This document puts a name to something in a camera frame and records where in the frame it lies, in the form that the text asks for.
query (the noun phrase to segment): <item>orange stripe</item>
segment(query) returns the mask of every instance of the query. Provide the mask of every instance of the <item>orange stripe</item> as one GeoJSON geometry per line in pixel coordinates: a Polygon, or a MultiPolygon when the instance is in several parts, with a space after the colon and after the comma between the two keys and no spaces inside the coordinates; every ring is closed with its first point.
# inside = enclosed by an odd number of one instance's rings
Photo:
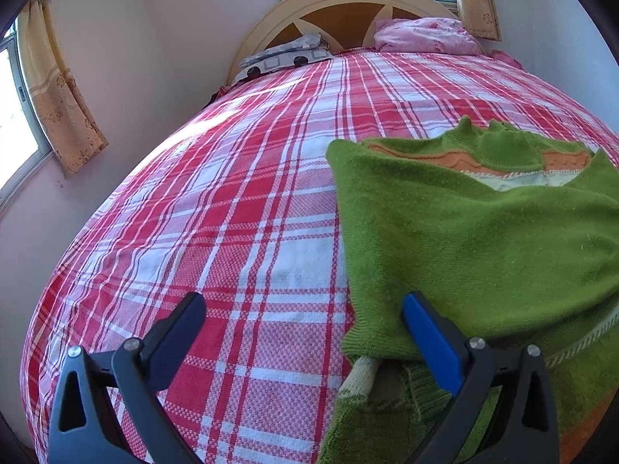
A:
{"type": "MultiPolygon", "coordinates": [[[[511,172],[490,169],[477,162],[471,154],[464,150],[448,150],[443,153],[432,155],[411,155],[410,153],[384,147],[378,143],[369,143],[367,147],[370,150],[378,151],[392,157],[418,162],[428,162],[428,164],[440,165],[441,167],[447,167],[454,171],[493,174],[494,176],[507,176],[512,174],[511,172]]],[[[548,150],[544,151],[542,155],[544,156],[544,171],[581,171],[591,160],[586,150],[575,153],[562,153],[560,151],[548,150]]]]}
{"type": "Polygon", "coordinates": [[[565,433],[561,438],[561,464],[569,464],[572,462],[580,451],[584,448],[585,443],[593,435],[597,426],[602,421],[606,410],[615,397],[613,389],[609,394],[604,396],[602,401],[593,409],[589,416],[576,428],[572,428],[565,433]]]}

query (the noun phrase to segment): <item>blue gripper pad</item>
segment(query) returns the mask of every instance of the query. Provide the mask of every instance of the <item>blue gripper pad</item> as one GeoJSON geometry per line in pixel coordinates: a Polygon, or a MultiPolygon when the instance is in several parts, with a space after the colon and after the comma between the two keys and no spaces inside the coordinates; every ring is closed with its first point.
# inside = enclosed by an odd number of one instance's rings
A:
{"type": "Polygon", "coordinates": [[[463,343],[465,337],[453,322],[440,316],[420,293],[406,296],[403,315],[409,333],[438,386],[456,396],[464,383],[467,360],[463,343]]]}

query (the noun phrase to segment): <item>knit fabric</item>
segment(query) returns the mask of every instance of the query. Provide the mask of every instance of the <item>knit fabric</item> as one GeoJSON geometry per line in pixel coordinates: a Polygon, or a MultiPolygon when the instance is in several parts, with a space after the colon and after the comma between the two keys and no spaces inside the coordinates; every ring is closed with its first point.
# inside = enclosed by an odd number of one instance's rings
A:
{"type": "Polygon", "coordinates": [[[327,160],[355,324],[321,463],[401,463],[445,407],[401,318],[413,289],[468,336],[538,344],[562,433],[616,389],[619,173],[604,151],[464,117],[434,140],[336,140],[327,160]]]}

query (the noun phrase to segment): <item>pillow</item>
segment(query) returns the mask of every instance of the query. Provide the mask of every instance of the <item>pillow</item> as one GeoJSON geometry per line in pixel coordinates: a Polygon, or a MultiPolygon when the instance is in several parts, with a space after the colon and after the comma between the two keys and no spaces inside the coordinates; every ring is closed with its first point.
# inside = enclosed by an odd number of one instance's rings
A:
{"type": "Polygon", "coordinates": [[[301,38],[297,38],[292,42],[271,47],[270,49],[258,52],[256,55],[250,55],[249,57],[243,59],[238,67],[246,68],[247,66],[251,66],[252,64],[255,64],[259,61],[268,59],[269,57],[283,54],[284,52],[311,51],[313,49],[317,49],[320,46],[320,40],[320,33],[304,34],[303,36],[301,36],[301,38]]]}
{"type": "Polygon", "coordinates": [[[496,49],[494,49],[494,51],[490,52],[490,57],[524,71],[522,63],[511,57],[507,52],[497,51],[496,49]]]}
{"type": "Polygon", "coordinates": [[[298,68],[329,59],[333,59],[333,56],[327,49],[321,47],[311,51],[284,52],[283,54],[273,55],[244,67],[234,78],[232,85],[236,85],[239,82],[254,80],[267,73],[278,72],[286,68],[298,68]]]}
{"type": "Polygon", "coordinates": [[[377,21],[374,34],[379,52],[435,52],[481,55],[477,41],[457,19],[425,17],[377,21]]]}

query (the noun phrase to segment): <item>fabric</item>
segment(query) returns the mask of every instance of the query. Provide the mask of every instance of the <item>fabric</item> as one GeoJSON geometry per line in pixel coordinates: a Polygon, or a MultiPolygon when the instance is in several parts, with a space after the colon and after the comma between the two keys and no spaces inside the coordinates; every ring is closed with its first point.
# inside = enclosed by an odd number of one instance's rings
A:
{"type": "Polygon", "coordinates": [[[478,55],[476,40],[457,19],[385,19],[376,23],[374,47],[379,52],[433,52],[478,55]]]}
{"type": "Polygon", "coordinates": [[[333,59],[331,53],[321,47],[310,51],[284,52],[246,66],[234,77],[232,85],[254,80],[260,75],[278,72],[285,68],[298,68],[331,59],[333,59]]]}
{"type": "Polygon", "coordinates": [[[75,174],[108,142],[64,63],[49,0],[26,4],[17,17],[17,42],[36,117],[65,173],[75,174]]]}
{"type": "Polygon", "coordinates": [[[592,156],[581,143],[496,121],[482,130],[463,117],[434,140],[336,140],[327,160],[355,310],[342,350],[352,361],[406,363],[392,403],[342,386],[321,462],[403,462],[445,406],[433,379],[420,376],[425,363],[401,317],[411,290],[466,336],[538,344],[554,368],[563,432],[599,403],[590,384],[617,388],[617,336],[595,349],[596,368],[569,361],[619,321],[619,172],[604,150],[592,156]],[[547,180],[531,186],[540,175],[547,180]],[[393,425],[381,430],[386,410],[393,425]]]}
{"type": "Polygon", "coordinates": [[[460,19],[473,36],[501,41],[501,30],[494,0],[457,1],[460,19]]]}
{"type": "Polygon", "coordinates": [[[497,51],[496,49],[494,49],[492,52],[490,52],[490,57],[496,59],[497,61],[503,61],[505,64],[509,64],[510,66],[518,68],[519,70],[524,70],[522,63],[511,57],[507,52],[497,51]]]}
{"type": "Polygon", "coordinates": [[[580,427],[563,435],[561,439],[562,452],[560,464],[569,464],[572,462],[585,447],[591,435],[606,415],[616,392],[617,389],[614,388],[608,392],[580,427]]]}
{"type": "Polygon", "coordinates": [[[268,59],[269,57],[273,57],[275,55],[283,54],[284,52],[295,52],[295,51],[310,51],[312,49],[317,49],[320,46],[320,33],[308,33],[301,36],[301,38],[297,38],[292,42],[288,42],[282,45],[277,45],[275,47],[270,47],[265,49],[262,52],[258,52],[255,55],[250,55],[243,59],[238,67],[244,68],[246,66],[250,66],[259,61],[263,61],[268,59]]]}
{"type": "Polygon", "coordinates": [[[206,462],[315,462],[354,319],[327,147],[435,138],[464,115],[579,140],[619,164],[619,138],[598,118],[484,56],[346,52],[233,88],[169,137],[89,219],[33,313],[20,380],[41,464],[67,349],[144,336],[187,291],[205,296],[207,321],[159,398],[188,444],[206,462]]]}

